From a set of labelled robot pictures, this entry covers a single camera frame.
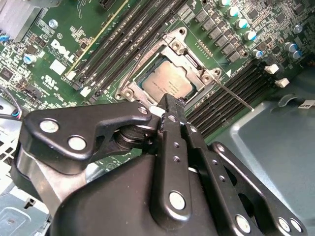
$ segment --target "capacitor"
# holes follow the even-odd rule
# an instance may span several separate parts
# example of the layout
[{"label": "capacitor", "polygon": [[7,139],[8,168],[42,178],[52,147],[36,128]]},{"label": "capacitor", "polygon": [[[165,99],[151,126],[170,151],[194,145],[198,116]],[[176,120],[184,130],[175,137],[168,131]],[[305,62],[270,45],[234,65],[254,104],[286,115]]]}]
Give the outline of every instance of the capacitor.
[{"label": "capacitor", "polygon": [[246,41],[254,41],[256,39],[256,32],[255,31],[246,31],[244,34],[244,39]]},{"label": "capacitor", "polygon": [[293,33],[298,34],[298,33],[302,32],[302,30],[303,30],[303,26],[301,26],[301,25],[296,25],[296,26],[294,27],[294,29],[293,29]]},{"label": "capacitor", "polygon": [[289,53],[289,57],[291,57],[294,60],[298,60],[302,57],[302,52],[301,51],[296,51],[294,53]]},{"label": "capacitor", "polygon": [[224,7],[224,6],[230,6],[231,5],[231,0],[219,0],[219,5]]},{"label": "capacitor", "polygon": [[255,57],[256,59],[261,59],[264,53],[260,50],[254,49],[252,51],[252,56]]},{"label": "capacitor", "polygon": [[30,65],[36,62],[37,58],[33,54],[25,54],[23,57],[23,61],[25,64]]},{"label": "capacitor", "polygon": [[295,43],[285,43],[284,49],[289,53],[294,53],[299,49],[299,47]]},{"label": "capacitor", "polygon": [[238,28],[238,29],[244,29],[248,26],[248,22],[247,20],[245,19],[238,19],[236,22],[235,22],[235,27]]},{"label": "capacitor", "polygon": [[230,18],[234,16],[238,16],[238,13],[239,13],[239,10],[238,10],[238,7],[236,6],[231,6],[226,11],[226,15]]}]

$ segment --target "gray metal panel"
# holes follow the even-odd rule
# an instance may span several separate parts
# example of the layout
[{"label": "gray metal panel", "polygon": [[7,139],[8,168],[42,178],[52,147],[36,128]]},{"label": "gray metal panel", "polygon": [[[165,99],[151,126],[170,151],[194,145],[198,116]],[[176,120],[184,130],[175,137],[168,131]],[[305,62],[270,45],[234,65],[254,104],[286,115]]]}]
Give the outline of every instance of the gray metal panel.
[{"label": "gray metal panel", "polygon": [[[314,72],[305,71],[281,94],[315,99]],[[315,235],[315,108],[263,102],[215,140],[234,154]]]}]

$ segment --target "motherboard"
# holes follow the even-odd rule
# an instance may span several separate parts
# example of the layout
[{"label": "motherboard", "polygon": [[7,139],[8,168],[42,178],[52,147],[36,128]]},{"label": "motherboard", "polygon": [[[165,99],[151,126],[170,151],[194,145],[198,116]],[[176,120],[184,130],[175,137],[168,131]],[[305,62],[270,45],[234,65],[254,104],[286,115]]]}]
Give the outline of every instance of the motherboard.
[{"label": "motherboard", "polygon": [[[312,0],[0,0],[0,10],[0,84],[21,119],[37,109],[150,107],[169,93],[209,142],[315,53]],[[110,171],[139,153],[97,164]]]}]

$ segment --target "screw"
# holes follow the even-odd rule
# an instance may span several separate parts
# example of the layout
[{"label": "screw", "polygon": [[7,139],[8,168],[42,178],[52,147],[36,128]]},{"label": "screw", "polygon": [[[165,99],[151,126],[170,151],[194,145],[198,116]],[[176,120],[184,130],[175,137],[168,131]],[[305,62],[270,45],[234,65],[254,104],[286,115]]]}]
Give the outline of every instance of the screw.
[{"label": "screw", "polygon": [[247,233],[247,234],[249,234],[249,233],[251,232],[250,224],[248,223],[247,219],[245,219],[244,216],[242,216],[242,215],[237,215],[237,216],[235,217],[235,219],[236,219],[237,225],[240,227],[240,229],[241,229],[243,232],[245,232],[245,233]]},{"label": "screw", "polygon": [[191,126],[190,129],[192,130],[192,132],[197,132],[197,129],[193,126]]},{"label": "screw", "polygon": [[218,144],[217,147],[220,151],[225,151],[224,147],[221,144]]},{"label": "screw", "polygon": [[288,224],[285,220],[283,220],[282,218],[279,218],[279,224],[281,225],[281,227],[282,227],[285,231],[287,231],[287,232],[290,232],[290,231],[291,231],[289,224]]},{"label": "screw", "polygon": [[87,143],[81,137],[71,137],[68,140],[68,144],[72,149],[77,151],[83,150],[87,146]]},{"label": "screw", "polygon": [[139,112],[141,112],[142,114],[145,114],[145,115],[148,113],[147,109],[145,109],[144,107],[139,107],[138,110],[139,110]]},{"label": "screw", "polygon": [[59,125],[52,120],[44,120],[39,124],[42,131],[46,133],[55,133],[59,129]]},{"label": "screw", "polygon": [[51,19],[49,22],[48,22],[48,25],[50,28],[52,29],[57,29],[58,27],[58,22],[55,20],[55,19]]},{"label": "screw", "polygon": [[171,192],[169,194],[169,201],[171,202],[171,205],[177,210],[182,210],[185,208],[185,199],[177,192]]},{"label": "screw", "polygon": [[173,122],[176,122],[176,118],[174,116],[168,116],[168,118],[173,121]]},{"label": "screw", "polygon": [[294,228],[296,228],[296,230],[301,233],[302,232],[302,228],[299,225],[299,223],[297,223],[297,221],[294,220],[294,219],[291,219],[290,221],[291,221],[291,224],[294,226]]}]

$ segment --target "black plastic lever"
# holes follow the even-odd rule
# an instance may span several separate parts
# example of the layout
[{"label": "black plastic lever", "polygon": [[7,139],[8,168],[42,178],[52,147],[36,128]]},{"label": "black plastic lever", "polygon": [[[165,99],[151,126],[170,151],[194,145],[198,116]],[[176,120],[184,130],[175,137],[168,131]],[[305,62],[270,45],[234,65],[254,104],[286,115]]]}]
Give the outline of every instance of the black plastic lever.
[{"label": "black plastic lever", "polygon": [[151,118],[137,102],[35,111],[25,117],[19,141],[36,159],[73,175],[85,170],[91,159],[117,153],[108,147],[117,129],[144,125]]}]

